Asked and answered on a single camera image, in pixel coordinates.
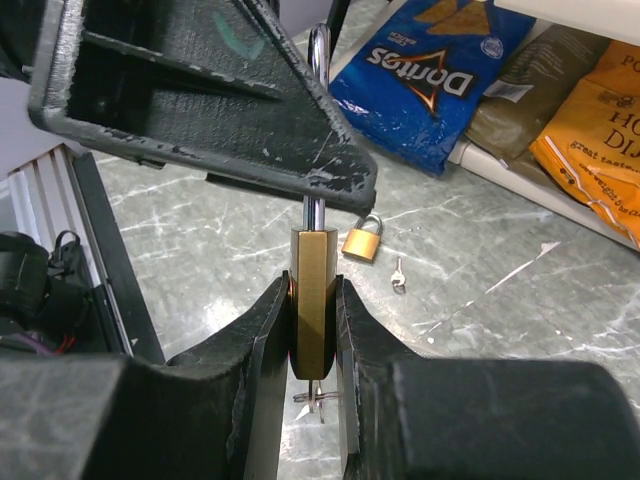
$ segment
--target countertop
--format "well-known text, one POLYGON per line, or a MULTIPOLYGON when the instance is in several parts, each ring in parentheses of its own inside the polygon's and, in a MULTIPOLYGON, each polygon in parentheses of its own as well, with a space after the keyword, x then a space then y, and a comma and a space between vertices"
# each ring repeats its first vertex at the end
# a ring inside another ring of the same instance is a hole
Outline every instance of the countertop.
MULTIPOLYGON (((386 4, 351 8, 338 55, 386 4)), ((640 412, 636 253, 454 165, 433 178, 363 145, 379 166, 375 213, 385 232, 373 265, 340 255, 339 272, 381 323, 431 356, 600 363, 640 412), (390 286, 398 256, 403 296, 390 286)), ((231 195, 184 168, 156 171, 98 157, 167 358, 238 317, 288 267, 300 204, 231 195)), ((341 241, 355 220, 327 213, 341 241)), ((327 402, 324 425, 317 414, 296 420, 301 405, 292 396, 306 384, 290 374, 287 388, 279 478, 341 478, 337 406, 327 402)))

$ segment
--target orange bag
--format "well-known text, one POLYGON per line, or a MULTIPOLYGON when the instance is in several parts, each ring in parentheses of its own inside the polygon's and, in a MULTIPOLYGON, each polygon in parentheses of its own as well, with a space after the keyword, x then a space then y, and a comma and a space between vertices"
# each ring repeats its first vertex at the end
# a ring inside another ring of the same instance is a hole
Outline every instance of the orange bag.
POLYGON ((611 42, 530 150, 569 195, 640 248, 640 47, 611 42))

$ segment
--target snack bag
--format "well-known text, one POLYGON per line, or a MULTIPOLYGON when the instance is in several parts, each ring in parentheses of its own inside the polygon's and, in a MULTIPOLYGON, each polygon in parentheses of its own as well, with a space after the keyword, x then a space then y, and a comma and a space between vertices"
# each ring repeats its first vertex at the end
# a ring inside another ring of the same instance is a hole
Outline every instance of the snack bag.
POLYGON ((554 185, 529 152, 578 81, 595 67, 611 40, 552 25, 509 59, 484 92, 467 136, 509 169, 554 185))
POLYGON ((611 42, 530 149, 567 193, 640 248, 640 47, 611 42))
POLYGON ((357 130, 441 174, 482 92, 534 19, 493 0, 396 2, 403 5, 330 91, 357 130))

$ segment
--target white label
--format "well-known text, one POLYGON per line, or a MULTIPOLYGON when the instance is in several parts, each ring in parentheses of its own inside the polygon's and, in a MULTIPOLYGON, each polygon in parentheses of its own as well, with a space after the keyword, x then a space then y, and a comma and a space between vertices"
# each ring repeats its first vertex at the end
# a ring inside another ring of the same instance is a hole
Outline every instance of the white label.
POLYGON ((533 85, 513 85, 511 83, 496 80, 484 92, 485 97, 504 98, 513 103, 518 103, 524 97, 533 85))

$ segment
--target key in padlock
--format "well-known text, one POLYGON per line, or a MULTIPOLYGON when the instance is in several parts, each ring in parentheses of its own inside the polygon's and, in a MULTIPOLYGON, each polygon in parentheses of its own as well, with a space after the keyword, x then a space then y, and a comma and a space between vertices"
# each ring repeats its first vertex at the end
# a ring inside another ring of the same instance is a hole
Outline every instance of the key in padlock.
POLYGON ((347 239, 342 246, 342 253, 355 257, 359 260, 372 262, 376 256, 378 245, 380 244, 380 237, 382 236, 382 220, 377 215, 369 215, 365 218, 361 218, 349 231, 347 239), (375 232, 369 232, 363 230, 364 224, 367 222, 373 222, 378 225, 375 232))

